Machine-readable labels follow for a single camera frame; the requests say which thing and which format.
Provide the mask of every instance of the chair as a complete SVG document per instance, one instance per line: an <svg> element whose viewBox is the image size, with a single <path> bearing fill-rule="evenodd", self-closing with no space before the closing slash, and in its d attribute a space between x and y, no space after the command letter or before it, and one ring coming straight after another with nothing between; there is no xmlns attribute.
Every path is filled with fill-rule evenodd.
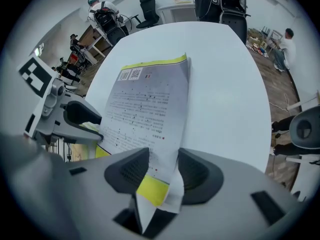
<svg viewBox="0 0 320 240"><path fill-rule="evenodd" d="M159 16L156 14L156 0L140 0L140 6L143 11L145 21L141 22L138 19L138 14L133 16L139 24L136 26L137 29L151 28L156 26L159 21Z"/></svg>

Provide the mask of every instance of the desk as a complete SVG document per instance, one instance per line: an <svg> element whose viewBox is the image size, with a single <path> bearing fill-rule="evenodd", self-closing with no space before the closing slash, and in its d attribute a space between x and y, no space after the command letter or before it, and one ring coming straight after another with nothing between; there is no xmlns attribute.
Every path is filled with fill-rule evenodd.
<svg viewBox="0 0 320 240"><path fill-rule="evenodd" d="M191 9L192 16L190 17L190 13L188 13L189 19L183 19L180 21L197 21L197 17L195 14L195 4L193 2L170 4L167 6L159 7L157 10L159 11L159 14L161 16L163 24L167 24L167 23L178 22L179 20L176 19L175 15L174 15L174 11L175 10L182 10L182 9Z"/></svg>
<svg viewBox="0 0 320 240"><path fill-rule="evenodd" d="M178 22L121 39L97 71L85 100L103 115L123 66L184 53L191 68L181 147L241 161L264 173L271 143L268 96L254 59L227 25Z"/></svg>
<svg viewBox="0 0 320 240"><path fill-rule="evenodd" d="M95 49L103 58L105 58L106 56L105 56L97 47L95 47L95 44L98 43L99 40L100 40L102 37L103 37L103 36L100 35L92 44L89 45L89 47L88 47L87 50L89 51L91 48L93 48L93 49Z"/></svg>

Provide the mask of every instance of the yellow stripe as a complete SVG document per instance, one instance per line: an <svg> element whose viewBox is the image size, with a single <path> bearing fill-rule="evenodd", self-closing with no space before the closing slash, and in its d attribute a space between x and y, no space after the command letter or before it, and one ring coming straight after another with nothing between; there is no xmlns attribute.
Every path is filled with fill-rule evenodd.
<svg viewBox="0 0 320 240"><path fill-rule="evenodd" d="M136 193L148 199L154 206L161 206L169 185L146 174Z"/></svg>
<svg viewBox="0 0 320 240"><path fill-rule="evenodd" d="M98 132L98 129L85 122L83 124L79 124L79 126Z"/></svg>
<svg viewBox="0 0 320 240"><path fill-rule="evenodd" d="M104 151L101 147L96 145L95 158L102 158L102 157L108 157L108 156L111 156L111 154L108 153L107 151Z"/></svg>
<svg viewBox="0 0 320 240"><path fill-rule="evenodd" d="M175 64L175 63L183 62L186 59L187 59L187 54L184 54L179 58L168 59L168 60L155 60L155 61L151 61L151 62L141 62L141 63L137 63L137 64L124 66L123 68L121 68L121 70L127 70L127 69L132 69L132 68L137 68L137 67L163 65L163 64Z"/></svg>
<svg viewBox="0 0 320 240"><path fill-rule="evenodd" d="M176 1L176 4L191 4L191 1Z"/></svg>

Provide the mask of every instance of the man in white shirt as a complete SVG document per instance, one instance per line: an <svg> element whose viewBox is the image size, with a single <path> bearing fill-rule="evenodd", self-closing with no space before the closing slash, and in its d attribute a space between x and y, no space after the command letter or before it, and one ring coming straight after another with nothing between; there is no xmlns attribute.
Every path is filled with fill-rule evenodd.
<svg viewBox="0 0 320 240"><path fill-rule="evenodd" d="M292 29L287 28L285 30L284 38L282 38L281 41L276 44L279 50L274 50L273 66L277 70L289 70L295 62L296 45L292 40L293 37L294 32L292 31Z"/></svg>
<svg viewBox="0 0 320 240"><path fill-rule="evenodd" d="M115 16L112 16L112 17L114 20L116 20L116 18L118 18L118 16L119 16L119 10L112 2L108 2L108 1L100 2L99 0L88 0L88 4L90 5L89 20L90 20L92 27L94 29L96 29L100 33L100 35L103 36L104 39L107 39L103 30L96 23L94 14L97 10L100 10L102 8L109 8L115 12ZM119 24L120 24L121 29L125 33L125 35L128 36L129 32L128 32L126 25L124 23L120 23L120 22L119 22Z"/></svg>

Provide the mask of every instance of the barcode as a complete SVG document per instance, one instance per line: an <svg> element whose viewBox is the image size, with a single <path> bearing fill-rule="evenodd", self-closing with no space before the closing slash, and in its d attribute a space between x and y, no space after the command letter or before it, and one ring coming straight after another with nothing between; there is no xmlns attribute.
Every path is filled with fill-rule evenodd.
<svg viewBox="0 0 320 240"><path fill-rule="evenodd" d="M128 76L130 74L131 69L123 69L121 70L120 76L118 78L118 81L127 80Z"/></svg>
<svg viewBox="0 0 320 240"><path fill-rule="evenodd" d="M138 80L141 74L143 67L134 68L130 75L129 80Z"/></svg>

